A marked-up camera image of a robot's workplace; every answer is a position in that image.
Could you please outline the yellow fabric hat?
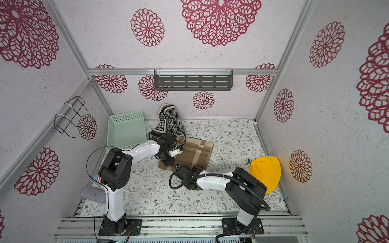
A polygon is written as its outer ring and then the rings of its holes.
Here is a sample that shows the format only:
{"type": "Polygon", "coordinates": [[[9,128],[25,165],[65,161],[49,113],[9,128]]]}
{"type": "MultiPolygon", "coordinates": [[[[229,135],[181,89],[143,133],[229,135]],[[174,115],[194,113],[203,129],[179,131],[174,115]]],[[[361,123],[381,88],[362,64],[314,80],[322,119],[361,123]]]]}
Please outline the yellow fabric hat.
{"type": "Polygon", "coordinates": [[[281,175],[281,164],[277,157],[261,157],[251,162],[249,173],[267,188],[266,194],[277,189],[281,175]]]}

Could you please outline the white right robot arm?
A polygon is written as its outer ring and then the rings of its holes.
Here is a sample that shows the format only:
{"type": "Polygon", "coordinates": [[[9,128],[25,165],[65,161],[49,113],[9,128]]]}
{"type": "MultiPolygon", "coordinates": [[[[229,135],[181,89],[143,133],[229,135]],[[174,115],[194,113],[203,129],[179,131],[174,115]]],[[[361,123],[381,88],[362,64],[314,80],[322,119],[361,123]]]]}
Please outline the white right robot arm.
{"type": "Polygon", "coordinates": [[[248,226],[261,211],[270,211],[264,200],[267,187],[246,170],[237,167],[229,173],[211,173],[198,167],[191,169],[178,164],[169,178],[173,190],[215,190],[226,192],[239,207],[235,225],[248,226]]]}

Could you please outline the black white zigzag scarf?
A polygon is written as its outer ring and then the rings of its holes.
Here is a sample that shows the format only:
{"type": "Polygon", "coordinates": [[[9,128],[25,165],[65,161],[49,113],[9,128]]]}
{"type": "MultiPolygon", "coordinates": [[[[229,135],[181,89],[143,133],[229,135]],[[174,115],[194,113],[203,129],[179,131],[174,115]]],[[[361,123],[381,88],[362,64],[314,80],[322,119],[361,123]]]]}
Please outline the black white zigzag scarf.
{"type": "Polygon", "coordinates": [[[163,104],[159,110],[159,124],[152,129],[150,137],[160,136],[168,132],[174,137],[183,136],[184,125],[174,105],[163,104]]]}

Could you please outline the plush doll black hair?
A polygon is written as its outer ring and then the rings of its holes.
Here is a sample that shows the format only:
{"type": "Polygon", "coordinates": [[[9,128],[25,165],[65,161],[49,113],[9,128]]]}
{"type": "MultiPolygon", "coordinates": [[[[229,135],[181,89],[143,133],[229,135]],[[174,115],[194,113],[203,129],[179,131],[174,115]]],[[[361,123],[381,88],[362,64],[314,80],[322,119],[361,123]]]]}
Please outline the plush doll black hair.
{"type": "Polygon", "coordinates": [[[101,187],[101,179],[99,178],[98,174],[95,173],[94,176],[93,176],[93,185],[96,186],[96,187],[101,187]]]}

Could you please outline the dark grey wall shelf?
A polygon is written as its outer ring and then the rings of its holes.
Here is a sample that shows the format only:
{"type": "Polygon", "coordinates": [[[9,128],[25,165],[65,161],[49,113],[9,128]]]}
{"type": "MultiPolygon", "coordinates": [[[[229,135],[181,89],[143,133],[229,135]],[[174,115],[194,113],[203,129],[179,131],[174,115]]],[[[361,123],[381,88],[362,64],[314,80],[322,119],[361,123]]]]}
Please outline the dark grey wall shelf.
{"type": "Polygon", "coordinates": [[[222,70],[155,70],[154,86],[158,91],[230,91],[233,71],[222,70]]]}

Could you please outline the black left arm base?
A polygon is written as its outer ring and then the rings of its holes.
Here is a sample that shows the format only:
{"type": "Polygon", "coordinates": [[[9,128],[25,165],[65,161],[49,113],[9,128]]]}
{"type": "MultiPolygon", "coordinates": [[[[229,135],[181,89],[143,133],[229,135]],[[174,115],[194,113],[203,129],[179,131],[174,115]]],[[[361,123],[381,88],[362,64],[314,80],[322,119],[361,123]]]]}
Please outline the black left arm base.
{"type": "Polygon", "coordinates": [[[142,228],[142,219],[127,219],[126,215],[114,222],[103,217],[99,236],[139,236],[142,228]]]}

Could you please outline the mint green plastic basket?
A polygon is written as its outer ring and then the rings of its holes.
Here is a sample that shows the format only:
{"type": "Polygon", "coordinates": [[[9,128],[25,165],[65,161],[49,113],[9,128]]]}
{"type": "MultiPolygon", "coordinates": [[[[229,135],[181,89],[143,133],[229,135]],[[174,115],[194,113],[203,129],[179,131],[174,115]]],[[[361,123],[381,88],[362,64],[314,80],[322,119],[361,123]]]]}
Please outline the mint green plastic basket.
{"type": "Polygon", "coordinates": [[[108,118],[107,145],[130,149],[146,141],[143,111],[111,115],[108,118]]]}

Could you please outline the brown beige plaid scarf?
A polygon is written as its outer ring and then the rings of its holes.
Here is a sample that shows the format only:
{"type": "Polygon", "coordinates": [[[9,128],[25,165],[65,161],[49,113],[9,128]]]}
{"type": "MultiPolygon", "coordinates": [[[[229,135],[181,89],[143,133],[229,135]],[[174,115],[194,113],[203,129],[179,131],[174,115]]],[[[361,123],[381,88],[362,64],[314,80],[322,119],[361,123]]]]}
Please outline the brown beige plaid scarf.
{"type": "Polygon", "coordinates": [[[187,137],[183,152],[175,157],[175,162],[171,166],[165,166],[162,161],[159,161],[158,168],[165,171],[175,171],[175,166],[180,164],[189,169],[195,166],[205,170],[210,162],[213,148],[214,142],[212,141],[187,137]]]}

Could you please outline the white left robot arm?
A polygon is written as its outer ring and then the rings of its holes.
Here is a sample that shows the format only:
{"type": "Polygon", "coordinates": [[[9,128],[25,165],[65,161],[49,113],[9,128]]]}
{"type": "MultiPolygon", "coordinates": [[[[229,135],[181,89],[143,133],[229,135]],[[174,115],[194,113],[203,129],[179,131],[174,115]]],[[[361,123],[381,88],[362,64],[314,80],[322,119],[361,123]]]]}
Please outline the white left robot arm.
{"type": "Polygon", "coordinates": [[[112,222],[118,222],[124,215],[124,187],[130,180],[132,165],[147,157],[157,157],[167,166],[175,162],[175,157],[183,152],[183,142],[169,133],[153,137],[133,149],[111,147],[98,176],[106,191],[106,216],[112,222]]]}

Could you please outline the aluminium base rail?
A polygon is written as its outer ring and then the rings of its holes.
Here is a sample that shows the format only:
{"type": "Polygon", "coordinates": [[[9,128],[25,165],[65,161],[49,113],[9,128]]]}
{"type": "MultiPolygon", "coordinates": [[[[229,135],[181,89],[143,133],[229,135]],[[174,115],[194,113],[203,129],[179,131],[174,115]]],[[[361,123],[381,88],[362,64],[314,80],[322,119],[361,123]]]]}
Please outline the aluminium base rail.
{"type": "MultiPolygon", "coordinates": [[[[97,242],[107,243],[115,241],[123,243],[125,240],[173,240],[190,238],[210,238],[232,228],[237,213],[220,214],[183,214],[183,215],[146,215],[129,216],[127,230],[119,235],[99,235],[102,218],[63,218],[55,231],[53,241],[56,243],[70,242],[97,242]]],[[[255,242],[264,238],[295,238],[299,243],[307,242],[309,233],[300,216],[291,216],[284,212],[262,213],[257,217],[256,225],[247,237],[255,242]]]]}

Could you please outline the aluminium corner frame post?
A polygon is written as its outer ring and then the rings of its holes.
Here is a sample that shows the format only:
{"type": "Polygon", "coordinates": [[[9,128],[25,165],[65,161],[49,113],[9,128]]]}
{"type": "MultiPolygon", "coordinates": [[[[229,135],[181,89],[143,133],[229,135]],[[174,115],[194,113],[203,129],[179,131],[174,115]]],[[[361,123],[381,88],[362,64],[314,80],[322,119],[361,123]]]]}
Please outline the aluminium corner frame post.
{"type": "Polygon", "coordinates": [[[274,96],[276,92],[276,88],[278,86],[279,81],[281,80],[282,75],[284,74],[287,65],[293,55],[293,52],[295,51],[295,48],[308,24],[308,21],[312,15],[312,12],[315,8],[317,1],[314,0],[307,0],[305,1],[303,8],[301,10],[301,13],[297,19],[297,22],[294,26],[294,29],[292,31],[292,34],[289,38],[289,41],[287,43],[287,46],[283,52],[282,58],[278,64],[277,73],[275,74],[273,80],[271,81],[264,100],[259,108],[259,111],[257,113],[255,121],[259,125],[262,118],[264,117],[266,110],[271,102],[272,97],[274,96]]]}

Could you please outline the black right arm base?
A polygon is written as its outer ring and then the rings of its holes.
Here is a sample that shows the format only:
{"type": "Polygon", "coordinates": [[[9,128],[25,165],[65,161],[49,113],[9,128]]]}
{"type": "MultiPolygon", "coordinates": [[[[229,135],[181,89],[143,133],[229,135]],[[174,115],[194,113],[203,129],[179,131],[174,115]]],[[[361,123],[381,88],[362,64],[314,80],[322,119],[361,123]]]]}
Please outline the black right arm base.
{"type": "Polygon", "coordinates": [[[236,218],[222,219],[223,235],[234,236],[238,234],[247,234],[247,235],[264,234],[264,228],[261,219],[254,218],[249,223],[249,226],[250,227],[238,222],[236,218]]]}

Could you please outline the grey purple rolled cloth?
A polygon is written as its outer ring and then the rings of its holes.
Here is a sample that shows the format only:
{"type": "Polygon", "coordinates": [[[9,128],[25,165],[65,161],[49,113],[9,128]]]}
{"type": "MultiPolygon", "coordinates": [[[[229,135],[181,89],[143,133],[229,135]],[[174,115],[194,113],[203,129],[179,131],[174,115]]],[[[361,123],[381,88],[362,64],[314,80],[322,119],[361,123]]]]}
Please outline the grey purple rolled cloth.
{"type": "Polygon", "coordinates": [[[104,190],[95,188],[95,187],[85,187],[81,191],[81,197],[95,201],[100,204],[105,204],[106,203],[106,193],[104,190]]]}

